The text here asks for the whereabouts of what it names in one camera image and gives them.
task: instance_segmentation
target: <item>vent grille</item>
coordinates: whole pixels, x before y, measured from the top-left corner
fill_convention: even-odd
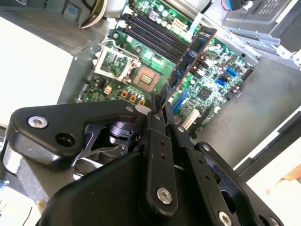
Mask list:
[[[90,32],[71,25],[60,15],[45,9],[4,9],[2,12],[60,42],[70,48],[72,52],[85,49],[94,39]]]

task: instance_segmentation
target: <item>metal panel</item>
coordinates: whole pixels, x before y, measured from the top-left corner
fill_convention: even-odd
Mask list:
[[[76,54],[96,41],[93,32],[79,29],[61,15],[40,8],[0,8],[0,16],[46,41]]]

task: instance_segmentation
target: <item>hole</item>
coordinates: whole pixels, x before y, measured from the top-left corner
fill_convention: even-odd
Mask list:
[[[224,222],[229,223],[229,219],[226,218],[225,216],[223,216],[222,219],[224,220]]]
[[[264,218],[263,215],[258,215],[259,219],[261,220],[261,222],[263,223],[264,226],[269,226],[269,222],[266,220],[266,218]]]
[[[140,140],[141,139],[141,135],[140,134],[135,134],[135,135],[133,135],[133,137],[132,137],[132,140],[133,141],[138,141],[138,140]]]
[[[161,159],[166,159],[164,154],[160,154],[159,156],[160,156]]]
[[[42,125],[43,124],[43,121],[41,119],[34,119],[33,120],[33,123],[34,124],[37,124],[37,125]]]
[[[213,169],[212,166],[210,166],[210,165],[208,165],[208,166],[209,166],[209,168],[210,168],[210,170],[211,170],[211,172],[212,172],[212,174],[213,174],[213,177],[214,177],[216,183],[219,184],[220,181],[221,181],[220,175],[215,171],[215,169]]]
[[[69,133],[59,133],[55,137],[56,142],[63,147],[75,145],[75,138]]]
[[[167,195],[167,193],[166,193],[166,192],[161,192],[161,196],[162,196],[163,198],[165,198],[165,199],[167,199],[167,198],[168,198],[168,195]]]
[[[222,191],[222,196],[230,210],[231,213],[234,213],[236,212],[236,204],[235,204],[235,201],[234,199],[232,198],[232,196],[226,192],[226,191]]]

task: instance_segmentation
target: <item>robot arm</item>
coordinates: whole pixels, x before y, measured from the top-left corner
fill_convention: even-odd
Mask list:
[[[119,145],[127,152],[74,181],[77,160]],[[283,225],[155,95],[152,109],[123,100],[19,109],[3,163],[30,198],[47,202],[39,226]]]

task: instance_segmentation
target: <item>hex bolt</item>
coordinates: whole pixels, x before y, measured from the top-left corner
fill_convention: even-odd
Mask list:
[[[166,188],[164,188],[164,187],[158,188],[157,197],[165,205],[171,204],[171,201],[172,201],[171,194]]]
[[[184,130],[184,128],[183,128],[182,126],[178,126],[178,130],[179,130],[181,133],[185,132],[185,130]]]
[[[276,221],[276,219],[275,218],[273,218],[273,217],[270,217],[270,219],[271,219],[271,221],[272,221],[272,223],[273,223],[273,225],[275,225],[275,226],[280,226],[280,224]]]
[[[203,148],[208,152],[210,151],[210,148],[208,147],[208,145],[203,145]]]
[[[127,109],[129,112],[134,112],[134,110],[133,110],[130,106],[126,106],[126,109]]]
[[[117,38],[119,38],[119,34],[117,34],[117,33],[114,33],[114,34],[113,34],[113,38],[114,38],[114,39],[117,39]]]
[[[226,213],[220,211],[220,212],[218,213],[218,216],[219,216],[221,222],[222,222],[225,226],[232,226],[231,219],[229,218],[229,216],[228,216]]]
[[[158,119],[158,120],[161,120],[160,116],[157,115],[157,114],[154,114],[154,117],[155,117],[156,119]]]
[[[48,125],[47,120],[40,116],[30,117],[27,122],[31,127],[34,127],[37,129],[43,129]]]

